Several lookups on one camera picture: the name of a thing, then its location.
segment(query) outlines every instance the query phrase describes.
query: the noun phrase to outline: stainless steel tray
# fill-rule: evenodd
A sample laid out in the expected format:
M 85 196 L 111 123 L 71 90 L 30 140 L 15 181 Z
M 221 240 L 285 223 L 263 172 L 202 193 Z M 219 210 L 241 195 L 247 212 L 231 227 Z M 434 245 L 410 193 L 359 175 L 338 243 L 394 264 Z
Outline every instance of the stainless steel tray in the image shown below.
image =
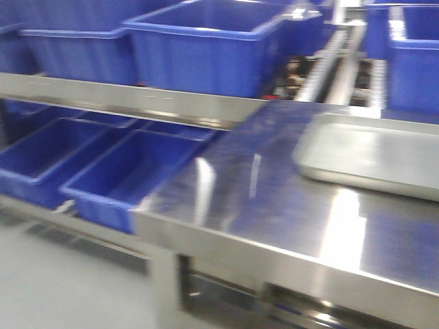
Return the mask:
M 293 157 L 316 180 L 439 201 L 439 125 L 318 114 Z

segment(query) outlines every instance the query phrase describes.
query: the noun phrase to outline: blue plastic crate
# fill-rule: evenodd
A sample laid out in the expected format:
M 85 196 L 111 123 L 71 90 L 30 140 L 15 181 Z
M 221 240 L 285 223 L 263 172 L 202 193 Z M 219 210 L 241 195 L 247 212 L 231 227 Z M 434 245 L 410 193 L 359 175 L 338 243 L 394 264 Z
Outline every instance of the blue plastic crate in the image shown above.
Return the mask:
M 312 56 L 328 42 L 335 26 L 332 24 L 334 0 L 265 0 L 267 3 L 289 5 L 285 16 L 283 43 L 287 56 Z
M 388 108 L 439 113 L 439 6 L 391 8 Z
M 75 32 L 25 29 L 32 49 L 49 77 L 136 84 L 130 38 L 125 29 Z
M 9 120 L 5 124 L 6 137 L 9 143 L 26 137 L 32 132 L 60 118 L 77 118 L 82 111 L 71 108 L 47 107 L 41 108 L 36 112 L 23 115 L 18 120 Z
M 149 132 L 161 132 L 164 134 L 171 134 L 174 136 L 189 138 L 196 141 L 209 141 L 212 139 L 217 130 L 201 128 L 201 127 L 191 127 L 190 125 L 179 125 L 177 123 L 168 122 L 149 122 L 144 127 L 143 130 Z
M 11 99 L 3 99 L 3 104 L 7 120 L 13 122 L 47 107 L 46 105 Z
M 188 0 L 124 23 L 148 86 L 255 97 L 282 56 L 283 6 Z
M 27 28 L 75 31 L 117 29 L 122 21 L 163 8 L 169 3 L 169 0 L 15 1 Z
M 66 199 L 59 187 L 103 151 L 95 143 L 109 129 L 60 119 L 6 147 L 0 152 L 0 193 L 56 208 Z
M 99 112 L 85 112 L 80 116 L 79 119 L 105 123 L 115 128 L 139 129 L 142 125 L 145 124 L 144 122 L 142 122 L 142 120 L 139 119 Z
M 38 65 L 25 38 L 19 35 L 19 23 L 0 27 L 0 72 L 34 74 Z
M 387 59 L 389 49 L 389 8 L 411 3 L 439 3 L 439 0 L 376 0 L 366 5 L 367 28 L 363 47 L 368 58 Z
M 15 0 L 0 0 L 0 26 L 20 23 Z
M 134 233 L 129 210 L 170 179 L 202 143 L 137 130 L 69 180 L 61 191 L 81 218 Z
M 315 5 L 299 3 L 284 11 L 285 32 L 283 41 L 287 56 L 312 56 L 327 41 L 324 33 L 324 16 Z

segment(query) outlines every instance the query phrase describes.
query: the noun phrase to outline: stainless steel shelf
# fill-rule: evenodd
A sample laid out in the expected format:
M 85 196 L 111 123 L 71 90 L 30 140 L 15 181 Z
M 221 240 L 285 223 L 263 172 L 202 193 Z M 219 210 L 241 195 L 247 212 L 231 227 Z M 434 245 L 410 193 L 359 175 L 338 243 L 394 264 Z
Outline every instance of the stainless steel shelf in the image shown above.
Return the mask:
M 0 98 L 229 130 L 266 101 L 0 73 Z

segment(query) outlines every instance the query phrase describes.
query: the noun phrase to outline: gray floor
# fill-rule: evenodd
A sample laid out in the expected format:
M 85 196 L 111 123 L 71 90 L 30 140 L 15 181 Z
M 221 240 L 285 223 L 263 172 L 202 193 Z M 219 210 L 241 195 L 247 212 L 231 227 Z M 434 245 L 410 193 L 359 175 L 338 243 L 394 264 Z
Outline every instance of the gray floor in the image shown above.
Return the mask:
M 1 328 L 156 328 L 145 261 L 0 216 Z

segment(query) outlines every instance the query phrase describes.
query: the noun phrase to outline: stainless steel table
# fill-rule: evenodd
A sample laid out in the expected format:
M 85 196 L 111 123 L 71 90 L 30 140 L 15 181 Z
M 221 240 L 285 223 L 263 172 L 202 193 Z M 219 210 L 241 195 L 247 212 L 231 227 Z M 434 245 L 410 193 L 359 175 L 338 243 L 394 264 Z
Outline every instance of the stainless steel table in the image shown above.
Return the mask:
M 409 328 L 439 326 L 439 204 L 301 177 L 292 151 L 324 111 L 439 123 L 290 101 L 252 114 L 135 210 L 137 232 L 156 246 L 163 328 L 184 328 L 189 267 L 251 291 L 271 284 Z

